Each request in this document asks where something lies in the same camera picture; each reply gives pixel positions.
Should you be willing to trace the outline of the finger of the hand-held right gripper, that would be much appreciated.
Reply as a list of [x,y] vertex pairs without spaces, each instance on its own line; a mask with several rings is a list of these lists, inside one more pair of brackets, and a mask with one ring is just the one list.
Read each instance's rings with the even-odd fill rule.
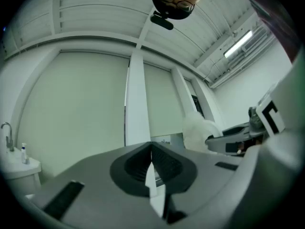
[[247,150],[249,135],[226,135],[215,138],[208,138],[206,145],[210,151],[235,156],[244,153]]

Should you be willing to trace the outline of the white sink cabinet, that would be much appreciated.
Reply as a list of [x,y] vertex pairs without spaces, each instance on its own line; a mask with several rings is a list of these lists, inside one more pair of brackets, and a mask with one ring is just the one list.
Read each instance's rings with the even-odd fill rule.
[[35,194],[41,187],[39,173],[41,163],[31,157],[25,164],[22,162],[21,151],[6,151],[0,157],[0,172],[8,182],[9,187],[23,195]]

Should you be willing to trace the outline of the fluorescent ceiling light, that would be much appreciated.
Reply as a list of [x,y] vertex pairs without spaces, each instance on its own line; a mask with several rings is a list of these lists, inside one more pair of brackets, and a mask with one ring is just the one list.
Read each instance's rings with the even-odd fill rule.
[[228,58],[234,52],[236,52],[240,47],[242,47],[249,39],[253,36],[253,32],[249,30],[245,33],[234,45],[232,45],[226,52],[224,52],[224,57]]

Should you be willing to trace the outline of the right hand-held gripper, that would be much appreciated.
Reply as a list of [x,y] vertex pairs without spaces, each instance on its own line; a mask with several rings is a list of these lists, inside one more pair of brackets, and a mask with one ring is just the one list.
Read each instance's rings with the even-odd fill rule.
[[223,130],[236,135],[250,126],[252,131],[274,136],[284,130],[304,129],[304,54],[297,55],[290,71],[272,85],[255,107],[250,107],[249,123]]

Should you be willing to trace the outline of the person's red shirt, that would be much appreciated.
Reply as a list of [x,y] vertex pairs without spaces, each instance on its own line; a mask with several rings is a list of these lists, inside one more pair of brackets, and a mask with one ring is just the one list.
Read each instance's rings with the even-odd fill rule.
[[291,63],[302,42],[296,25],[281,0],[249,0],[262,22],[278,39]]

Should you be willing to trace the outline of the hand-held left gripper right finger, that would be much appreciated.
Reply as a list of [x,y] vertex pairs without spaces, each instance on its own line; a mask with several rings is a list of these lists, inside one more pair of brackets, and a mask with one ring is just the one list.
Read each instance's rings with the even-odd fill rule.
[[165,186],[163,215],[153,229],[229,229],[240,195],[227,190],[244,161],[152,142],[152,162]]

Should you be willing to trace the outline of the large white roller blind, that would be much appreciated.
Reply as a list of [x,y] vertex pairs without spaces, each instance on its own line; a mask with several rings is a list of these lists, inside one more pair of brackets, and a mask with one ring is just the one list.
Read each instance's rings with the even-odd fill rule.
[[60,53],[43,71],[23,109],[18,143],[40,161],[42,180],[83,158],[124,146],[129,60]]

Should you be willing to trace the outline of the white fluffy duster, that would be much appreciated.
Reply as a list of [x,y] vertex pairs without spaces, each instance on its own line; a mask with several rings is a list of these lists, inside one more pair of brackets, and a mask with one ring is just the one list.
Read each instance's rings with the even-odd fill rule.
[[209,136],[221,137],[223,132],[215,122],[206,120],[199,112],[190,112],[183,119],[183,144],[186,149],[217,154],[205,143]]

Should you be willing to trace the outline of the medium white roller blind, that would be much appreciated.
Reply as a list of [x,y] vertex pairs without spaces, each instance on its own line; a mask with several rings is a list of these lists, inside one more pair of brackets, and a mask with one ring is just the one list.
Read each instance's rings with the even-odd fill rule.
[[144,77],[151,137],[181,133],[184,110],[172,74],[145,64]]

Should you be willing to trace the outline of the small white roller blind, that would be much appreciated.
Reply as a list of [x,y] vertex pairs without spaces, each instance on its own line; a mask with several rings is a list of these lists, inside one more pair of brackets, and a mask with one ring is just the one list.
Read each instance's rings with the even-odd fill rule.
[[197,96],[191,81],[188,81],[187,79],[185,79],[185,82],[186,82],[186,85],[188,86],[188,89],[189,89],[191,95],[192,96]]

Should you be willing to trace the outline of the chrome faucet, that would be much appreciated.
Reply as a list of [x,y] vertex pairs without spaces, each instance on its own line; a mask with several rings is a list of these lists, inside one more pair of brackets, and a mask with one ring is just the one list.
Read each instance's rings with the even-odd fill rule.
[[1,129],[4,128],[4,126],[8,126],[9,127],[9,135],[6,136],[6,147],[9,149],[10,152],[14,152],[14,145],[13,145],[13,139],[12,139],[12,127],[10,125],[10,123],[8,122],[4,122],[1,124]]

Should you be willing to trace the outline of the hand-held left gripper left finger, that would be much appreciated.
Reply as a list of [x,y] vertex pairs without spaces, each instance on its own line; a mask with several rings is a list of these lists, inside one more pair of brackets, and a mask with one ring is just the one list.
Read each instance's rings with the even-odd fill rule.
[[32,202],[52,228],[161,229],[145,185],[150,162],[149,143],[84,158],[42,185]]

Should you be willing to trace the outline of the small white bottle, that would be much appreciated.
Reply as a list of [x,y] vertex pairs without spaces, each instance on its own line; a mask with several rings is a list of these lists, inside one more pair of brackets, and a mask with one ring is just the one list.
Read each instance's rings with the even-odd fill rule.
[[28,157],[27,157],[27,153],[26,153],[26,143],[22,143],[22,147],[21,147],[21,161],[23,164],[27,164],[28,163]]

